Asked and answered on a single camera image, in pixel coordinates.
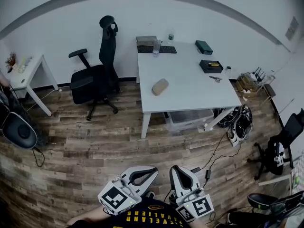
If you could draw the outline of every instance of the keyboard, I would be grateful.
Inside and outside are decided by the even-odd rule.
[[[137,52],[138,53],[152,53],[153,52],[153,46],[137,46]],[[169,47],[169,46],[161,46],[160,53],[177,53],[175,50],[175,47]]]

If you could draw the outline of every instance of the glass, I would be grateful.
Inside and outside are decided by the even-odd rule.
[[[154,41],[154,45],[153,45],[153,56],[157,57],[159,52],[160,52],[160,48],[161,48],[161,40],[156,39]]]

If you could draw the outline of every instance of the white desk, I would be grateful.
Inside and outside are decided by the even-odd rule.
[[[202,59],[215,60],[214,56],[197,51],[194,44],[174,42],[177,54],[138,53],[138,70],[142,97],[142,139],[146,137],[151,113],[190,111],[199,109],[226,108],[205,127],[210,130],[241,102],[233,86],[224,73],[205,74],[199,64]],[[216,83],[209,76],[220,77]],[[153,85],[165,78],[168,88],[155,96]]]
[[[21,74],[18,70],[12,70],[9,74],[7,70],[3,71],[4,76],[10,81],[10,85],[14,90],[26,89],[29,95],[35,100],[35,102],[41,107],[41,109],[48,115],[51,116],[51,111],[43,104],[33,89],[30,87],[30,82],[33,79],[38,67],[42,65],[44,72],[52,83],[53,87],[58,90],[57,82],[48,68],[48,65],[43,55],[34,56],[26,66],[24,72]]]

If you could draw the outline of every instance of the black box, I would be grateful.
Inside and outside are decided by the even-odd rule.
[[[210,66],[209,63],[217,63],[219,66]],[[223,66],[219,61],[206,61],[201,60],[199,63],[201,69],[204,70],[205,74],[220,74],[223,71]]]
[[[213,50],[212,50],[211,47],[207,44],[206,41],[197,40],[197,41],[195,42],[195,45],[198,47],[198,49],[200,50],[200,52],[201,52],[202,54],[212,55]]]

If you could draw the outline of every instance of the plastic storage box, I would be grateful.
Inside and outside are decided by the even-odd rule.
[[[214,117],[211,109],[197,111],[164,112],[166,128],[170,132],[185,130],[204,124]]]

